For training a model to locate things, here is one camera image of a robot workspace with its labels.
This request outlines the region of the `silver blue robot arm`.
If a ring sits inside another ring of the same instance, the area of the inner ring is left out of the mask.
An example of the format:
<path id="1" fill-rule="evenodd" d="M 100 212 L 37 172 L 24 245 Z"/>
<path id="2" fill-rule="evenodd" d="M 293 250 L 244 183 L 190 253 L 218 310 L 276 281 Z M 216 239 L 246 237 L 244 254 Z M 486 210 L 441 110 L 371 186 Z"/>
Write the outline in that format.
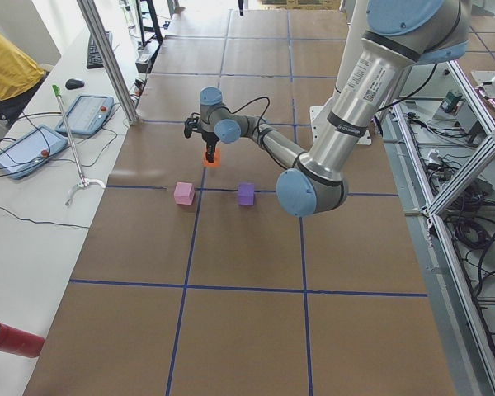
<path id="1" fill-rule="evenodd" d="M 461 57 L 469 41 L 470 1 L 365 1 L 354 7 L 346 48 L 351 72 L 337 77 L 332 109 L 310 150 L 287 139 L 262 116 L 234 114 L 222 92 L 200 92 L 200 111 L 186 119 L 184 135 L 198 133 L 205 159 L 214 160 L 217 143 L 248 138 L 285 170 L 276 183 L 282 208 L 305 217 L 334 210 L 347 198 L 346 160 L 402 71 L 415 64 L 438 64 Z"/>

